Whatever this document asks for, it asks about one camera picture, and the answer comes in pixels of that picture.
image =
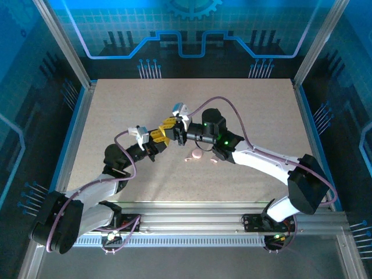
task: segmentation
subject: glass panel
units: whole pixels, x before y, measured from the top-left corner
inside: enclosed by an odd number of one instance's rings
[[[33,182],[50,186],[81,84],[32,1],[1,2],[0,270],[17,278],[45,192]]]
[[[350,224],[372,224],[372,9],[350,1],[303,83]]]
[[[50,0],[97,78],[293,78],[333,1]]]

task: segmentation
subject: enclosure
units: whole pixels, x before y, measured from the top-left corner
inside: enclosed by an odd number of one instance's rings
[[[368,0],[0,3],[2,278],[370,277]],[[95,179],[116,134],[157,127],[175,103],[194,110],[216,95],[237,107],[254,144],[312,154],[337,189],[333,205],[298,215],[290,251],[231,244],[246,237],[237,216],[262,211],[286,187],[246,166],[213,164],[207,152],[184,162],[192,144],[141,162],[138,177],[111,197],[144,216],[117,255],[104,256],[100,234],[83,235],[66,255],[29,240],[37,200]],[[242,134],[228,105],[208,107]],[[140,244],[151,237],[164,243]],[[191,242],[166,242],[174,239]]]

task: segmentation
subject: gear graphic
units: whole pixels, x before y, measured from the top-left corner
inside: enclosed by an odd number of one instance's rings
[[[217,5],[221,5],[222,0],[166,0],[168,12],[173,12],[174,16],[181,16],[182,19],[189,18],[200,20],[202,16],[209,16],[210,11],[216,11]]]
[[[35,14],[32,0],[0,0],[0,7],[7,8],[13,20],[21,28],[27,28]]]

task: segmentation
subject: table surface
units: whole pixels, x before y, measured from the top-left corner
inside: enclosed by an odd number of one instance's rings
[[[171,116],[175,103],[184,102],[193,111],[213,96],[224,96],[236,106],[255,145],[297,157],[311,154],[289,79],[98,80],[67,189],[99,176],[104,151],[116,134],[137,125],[154,129]],[[216,100],[205,108],[218,108],[228,129],[242,135],[227,103]],[[201,122],[201,113],[194,122]],[[135,138],[125,135],[119,142],[128,148]],[[138,162],[137,177],[107,200],[267,202],[288,193],[283,183],[255,169],[228,162],[212,164],[211,152],[185,162],[195,147],[191,141],[186,146],[171,142],[155,163],[148,158]]]

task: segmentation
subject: small pink object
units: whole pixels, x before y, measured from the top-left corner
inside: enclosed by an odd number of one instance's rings
[[[201,151],[200,149],[194,149],[191,155],[194,159],[200,159],[203,155],[203,151]]]

